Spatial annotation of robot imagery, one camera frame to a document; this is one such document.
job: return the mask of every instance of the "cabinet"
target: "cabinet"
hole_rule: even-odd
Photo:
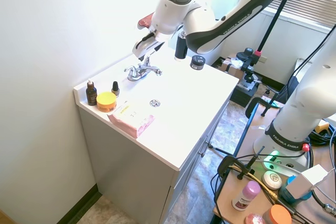
[[[180,170],[80,108],[99,191],[139,224],[164,223],[207,149],[228,99],[196,142]]]

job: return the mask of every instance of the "orange lid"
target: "orange lid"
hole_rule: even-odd
[[[281,205],[274,205],[269,210],[269,218],[274,224],[291,224],[292,218],[287,209]]]

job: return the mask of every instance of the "floor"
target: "floor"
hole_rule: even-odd
[[[256,96],[262,96],[265,88],[259,86]],[[213,135],[212,144],[233,153],[247,123],[245,109],[230,101]],[[213,192],[211,178],[223,155],[207,150],[190,181],[176,201],[165,224],[205,224],[213,216]],[[78,221],[78,224],[137,224],[121,209],[102,196]]]

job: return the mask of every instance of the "faucet handle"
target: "faucet handle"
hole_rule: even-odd
[[[162,71],[160,69],[158,69],[155,73],[156,73],[157,76],[162,75]]]
[[[130,71],[128,73],[129,76],[135,77],[137,75],[137,69],[135,66],[129,66],[128,68],[124,69],[124,72]]]

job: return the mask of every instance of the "white wall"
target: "white wall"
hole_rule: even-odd
[[[72,88],[130,53],[158,0],[0,0],[0,209],[56,223],[95,184]]]

